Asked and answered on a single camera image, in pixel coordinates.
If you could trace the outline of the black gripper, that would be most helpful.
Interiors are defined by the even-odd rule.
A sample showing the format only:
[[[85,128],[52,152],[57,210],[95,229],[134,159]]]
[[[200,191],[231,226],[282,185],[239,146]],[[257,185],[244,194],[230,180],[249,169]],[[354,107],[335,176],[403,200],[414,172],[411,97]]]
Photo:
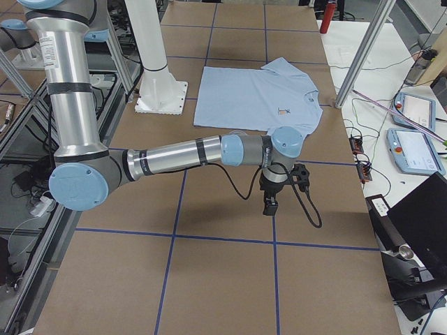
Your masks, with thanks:
[[[277,213],[278,202],[276,200],[277,194],[283,189],[284,184],[282,182],[275,183],[270,181],[264,174],[259,179],[260,190],[264,192],[264,216],[274,216]]]

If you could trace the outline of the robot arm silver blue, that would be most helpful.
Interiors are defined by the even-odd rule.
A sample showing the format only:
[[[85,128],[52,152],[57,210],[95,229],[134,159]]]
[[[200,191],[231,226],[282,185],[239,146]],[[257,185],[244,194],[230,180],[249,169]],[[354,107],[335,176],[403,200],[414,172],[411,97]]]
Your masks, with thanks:
[[[108,32],[105,1],[23,1],[27,26],[38,36],[59,147],[50,174],[52,197],[67,209],[86,211],[120,186],[144,176],[215,165],[254,165],[264,192],[264,214],[275,214],[285,185],[307,191],[297,163],[304,142],[293,127],[271,135],[233,132],[147,150],[110,149],[100,139],[85,36]]]

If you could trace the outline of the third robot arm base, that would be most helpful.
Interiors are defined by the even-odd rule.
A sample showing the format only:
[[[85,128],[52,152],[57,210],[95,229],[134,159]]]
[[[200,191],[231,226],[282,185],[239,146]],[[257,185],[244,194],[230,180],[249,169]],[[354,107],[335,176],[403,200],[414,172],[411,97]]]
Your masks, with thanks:
[[[44,69],[40,45],[22,20],[7,19],[1,22],[1,50],[3,52],[18,51],[12,60],[16,68]]]

